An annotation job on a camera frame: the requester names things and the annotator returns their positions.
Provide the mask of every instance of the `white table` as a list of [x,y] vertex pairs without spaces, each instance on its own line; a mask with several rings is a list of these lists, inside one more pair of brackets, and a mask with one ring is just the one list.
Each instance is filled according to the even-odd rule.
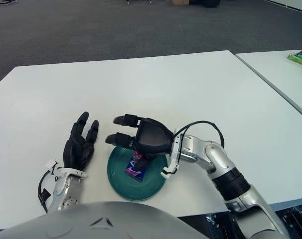
[[[125,201],[111,188],[105,138],[135,130],[112,124],[125,113],[169,129],[211,120],[222,130],[229,157],[268,203],[302,198],[302,116],[229,51],[14,68],[0,82],[0,228],[44,213],[39,179],[62,152],[84,111],[100,122],[81,202]],[[218,141],[210,126],[190,134]],[[48,190],[52,182],[45,182]],[[197,165],[178,173],[146,201],[174,216],[226,210]]]
[[300,51],[254,52],[236,56],[302,114],[302,65],[287,59],[290,53]]

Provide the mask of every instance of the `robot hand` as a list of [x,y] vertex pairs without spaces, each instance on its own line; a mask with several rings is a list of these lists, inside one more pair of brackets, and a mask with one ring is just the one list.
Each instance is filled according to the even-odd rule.
[[118,132],[108,136],[106,143],[132,149],[143,154],[145,160],[135,164],[135,167],[139,170],[146,167],[148,162],[157,155],[171,152],[173,133],[160,122],[126,114],[125,116],[116,117],[113,123],[138,128],[134,137]]
[[93,144],[98,135],[99,123],[97,120],[93,121],[87,137],[84,139],[81,134],[88,117],[89,113],[84,112],[72,126],[70,137],[63,151],[65,168],[74,168],[84,171],[92,157],[94,151]]

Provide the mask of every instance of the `black cable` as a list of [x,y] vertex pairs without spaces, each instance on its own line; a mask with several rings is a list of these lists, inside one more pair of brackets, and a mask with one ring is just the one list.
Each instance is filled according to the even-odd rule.
[[223,137],[221,131],[219,130],[219,128],[218,128],[214,123],[212,123],[212,122],[210,122],[210,121],[205,121],[205,120],[200,120],[200,121],[196,121],[196,122],[187,124],[187,125],[184,126],[182,129],[180,129],[178,132],[176,132],[176,133],[173,135],[172,139],[174,139],[176,136],[178,136],[179,133],[181,133],[183,130],[186,130],[186,131],[187,131],[188,128],[189,128],[190,126],[195,125],[195,124],[198,124],[198,123],[207,123],[207,124],[213,126],[213,128],[215,128],[216,131],[219,133],[220,141],[221,141],[221,146],[224,148],[224,137]]
[[[220,135],[220,140],[221,140],[221,146],[224,148],[224,137],[223,137],[223,134],[222,134],[222,132],[219,130],[219,128],[218,128],[214,123],[212,123],[212,122],[210,122],[210,121],[205,121],[205,120],[201,120],[201,121],[196,121],[196,122],[193,122],[193,123],[189,123],[188,125],[184,126],[182,129],[180,129],[178,132],[176,132],[176,133],[173,135],[173,137],[172,137],[172,138],[174,139],[175,137],[177,137],[177,136],[179,135],[179,133],[181,133],[183,130],[185,130],[185,131],[183,132],[182,138],[181,138],[181,140],[180,140],[180,153],[179,153],[179,157],[178,157],[178,159],[177,159],[177,163],[180,162],[181,153],[182,153],[183,139],[184,139],[184,136],[185,136],[186,131],[187,131],[192,125],[195,125],[195,124],[198,124],[198,123],[207,123],[207,124],[213,126],[213,127],[216,129],[216,131],[219,133],[219,135]],[[168,172],[168,174],[175,174],[176,172],[177,172],[177,169],[175,169],[175,171],[174,171],[173,173]]]
[[44,178],[50,173],[50,171],[48,170],[47,172],[45,172],[45,174],[42,176],[39,184],[38,184],[38,199],[40,200],[40,203],[42,205],[42,207],[44,208],[45,212],[48,213],[48,210],[47,210],[47,206],[46,206],[46,201],[43,199],[42,197],[42,193],[41,193],[41,184],[42,184],[42,181],[44,180]]

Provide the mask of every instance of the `green plate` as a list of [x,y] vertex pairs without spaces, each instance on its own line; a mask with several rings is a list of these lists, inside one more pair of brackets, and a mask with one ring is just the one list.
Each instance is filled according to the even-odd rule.
[[113,189],[123,198],[132,201],[142,201],[152,197],[164,185],[165,179],[161,176],[164,167],[167,167],[165,155],[157,156],[147,167],[142,182],[138,182],[125,174],[134,151],[116,147],[108,161],[108,179]]

